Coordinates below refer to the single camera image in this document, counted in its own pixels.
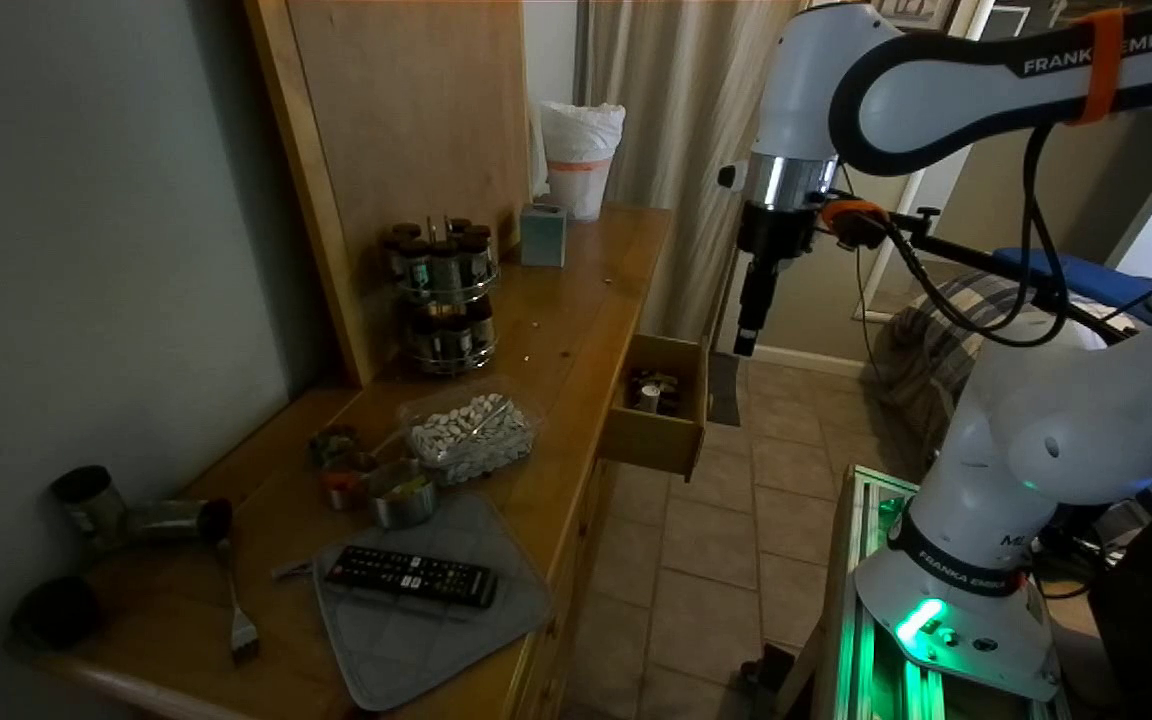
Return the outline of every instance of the drawer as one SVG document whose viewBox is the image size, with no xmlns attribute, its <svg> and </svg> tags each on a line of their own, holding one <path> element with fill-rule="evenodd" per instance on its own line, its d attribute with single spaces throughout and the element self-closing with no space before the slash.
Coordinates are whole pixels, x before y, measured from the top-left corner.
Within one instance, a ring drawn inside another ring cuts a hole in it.
<svg viewBox="0 0 1152 720">
<path fill-rule="evenodd" d="M 694 478 L 708 414 L 703 356 L 699 344 L 638 338 L 619 366 L 619 389 L 603 419 L 600 456 Z M 675 414 L 638 410 L 638 384 L 653 373 L 675 378 Z"/>
</svg>

